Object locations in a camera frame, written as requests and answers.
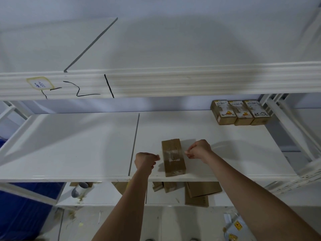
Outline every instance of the flattened cardboard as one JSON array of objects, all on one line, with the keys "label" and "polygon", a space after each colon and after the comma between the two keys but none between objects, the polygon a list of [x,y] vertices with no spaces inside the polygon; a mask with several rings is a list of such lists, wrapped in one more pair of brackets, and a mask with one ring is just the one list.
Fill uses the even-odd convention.
[{"label": "flattened cardboard", "polygon": [[111,182],[111,183],[115,186],[118,192],[121,193],[121,195],[123,195],[125,193],[125,190],[129,182]]},{"label": "flattened cardboard", "polygon": [[186,166],[179,139],[162,141],[165,176],[172,177],[186,173]]},{"label": "flattened cardboard", "polygon": [[191,198],[222,192],[219,182],[186,182]]},{"label": "flattened cardboard", "polygon": [[163,182],[153,182],[153,185],[154,192],[161,190],[164,187]]},{"label": "flattened cardboard", "polygon": [[[79,182],[71,182],[69,186],[76,187]],[[88,187],[91,188],[94,182],[86,182],[88,184]]]},{"label": "flattened cardboard", "polygon": [[165,193],[177,190],[176,182],[163,182]]},{"label": "flattened cardboard", "polygon": [[219,125],[234,124],[237,119],[228,101],[212,101],[211,110]]},{"label": "flattened cardboard", "polygon": [[251,112],[254,120],[251,125],[264,125],[270,120],[270,115],[264,110],[260,102],[256,100],[248,100],[244,101],[247,108]]},{"label": "flattened cardboard", "polygon": [[229,104],[233,107],[233,110],[237,116],[237,119],[234,123],[235,126],[250,125],[252,123],[254,117],[243,101],[229,101]]},{"label": "flattened cardboard", "polygon": [[208,196],[204,195],[200,197],[191,198],[189,196],[187,186],[185,185],[185,205],[208,207]]}]

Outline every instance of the small cardboard box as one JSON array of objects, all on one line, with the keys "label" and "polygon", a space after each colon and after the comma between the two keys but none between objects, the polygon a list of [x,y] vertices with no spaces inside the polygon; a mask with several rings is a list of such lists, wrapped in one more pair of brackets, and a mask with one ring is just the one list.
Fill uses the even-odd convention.
[{"label": "small cardboard box", "polygon": [[191,198],[222,192],[219,182],[186,182]]},{"label": "small cardboard box", "polygon": [[244,101],[247,108],[254,117],[251,125],[264,125],[270,120],[270,115],[263,109],[262,105],[255,100]]},{"label": "small cardboard box", "polygon": [[185,205],[208,207],[208,196],[204,195],[191,198],[188,193],[187,185],[185,185]]},{"label": "small cardboard box", "polygon": [[234,123],[236,126],[240,125],[250,125],[254,120],[254,117],[250,113],[247,106],[243,101],[229,101],[230,105],[233,107],[233,110],[237,116],[237,119]]},{"label": "small cardboard box", "polygon": [[[71,182],[69,186],[76,187],[79,182]],[[88,184],[88,187],[91,188],[94,182],[86,182]]]},{"label": "small cardboard box", "polygon": [[162,141],[165,176],[172,177],[186,173],[186,166],[179,139]]},{"label": "small cardboard box", "polygon": [[163,182],[165,193],[177,190],[176,182]]},{"label": "small cardboard box", "polygon": [[111,183],[115,186],[118,192],[121,193],[121,195],[123,195],[125,193],[125,190],[129,182],[111,182]]},{"label": "small cardboard box", "polygon": [[212,101],[211,110],[219,125],[233,124],[237,119],[228,101]]},{"label": "small cardboard box", "polygon": [[153,185],[154,192],[161,190],[164,187],[163,182],[153,182]]}]

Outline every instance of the white metal shelving unit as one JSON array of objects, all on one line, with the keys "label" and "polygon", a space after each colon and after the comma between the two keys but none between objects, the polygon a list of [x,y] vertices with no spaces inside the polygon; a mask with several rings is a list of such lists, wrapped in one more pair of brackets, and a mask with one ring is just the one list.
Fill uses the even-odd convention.
[{"label": "white metal shelving unit", "polygon": [[[220,126],[211,111],[30,115],[18,103],[7,101],[8,108],[0,119],[8,116],[8,112],[17,111],[27,120],[0,149],[0,190],[58,206],[115,205],[120,194],[111,181],[130,180],[136,170],[132,164],[133,155],[148,151],[162,156],[161,141],[179,137],[183,149],[192,141],[206,138],[236,169],[272,193],[282,194],[318,181],[321,163],[316,154],[317,140],[307,133],[308,130],[302,130],[299,120],[292,120],[288,111],[280,108],[285,105],[281,100],[281,95],[266,95],[261,103],[267,104],[267,109],[275,113],[303,153],[314,156],[298,174],[265,126]],[[149,178],[146,204],[183,204],[181,196],[177,195],[182,190],[156,200],[159,193],[151,192],[152,181],[216,180],[202,162],[186,159],[186,165],[187,174],[166,178],[162,162],[158,162]],[[31,181],[68,183],[58,199],[8,183]],[[69,182],[86,181],[101,183],[95,183],[79,202],[71,197]],[[212,206],[230,205],[224,192],[210,197],[210,203]]]}]

